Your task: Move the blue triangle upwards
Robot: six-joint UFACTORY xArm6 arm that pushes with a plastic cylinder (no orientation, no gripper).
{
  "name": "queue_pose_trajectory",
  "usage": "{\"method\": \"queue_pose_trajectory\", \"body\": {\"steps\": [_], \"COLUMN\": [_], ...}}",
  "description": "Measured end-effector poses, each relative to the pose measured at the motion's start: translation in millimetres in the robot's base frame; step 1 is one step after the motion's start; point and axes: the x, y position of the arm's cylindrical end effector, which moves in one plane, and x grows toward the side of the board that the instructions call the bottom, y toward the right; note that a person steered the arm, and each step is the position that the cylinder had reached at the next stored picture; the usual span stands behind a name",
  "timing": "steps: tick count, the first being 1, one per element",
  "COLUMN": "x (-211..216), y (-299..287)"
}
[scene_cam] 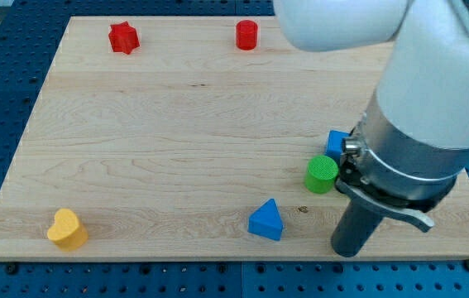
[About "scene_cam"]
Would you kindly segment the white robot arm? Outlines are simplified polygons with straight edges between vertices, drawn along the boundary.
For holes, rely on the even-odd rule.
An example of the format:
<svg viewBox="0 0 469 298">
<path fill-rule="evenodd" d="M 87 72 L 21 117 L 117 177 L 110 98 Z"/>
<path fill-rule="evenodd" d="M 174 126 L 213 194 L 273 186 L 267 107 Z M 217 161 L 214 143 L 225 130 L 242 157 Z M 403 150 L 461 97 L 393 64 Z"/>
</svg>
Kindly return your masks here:
<svg viewBox="0 0 469 298">
<path fill-rule="evenodd" d="M 274 11 L 301 50 L 393 42 L 336 186 L 362 207 L 434 208 L 469 162 L 469 2 L 276 1 Z"/>
</svg>

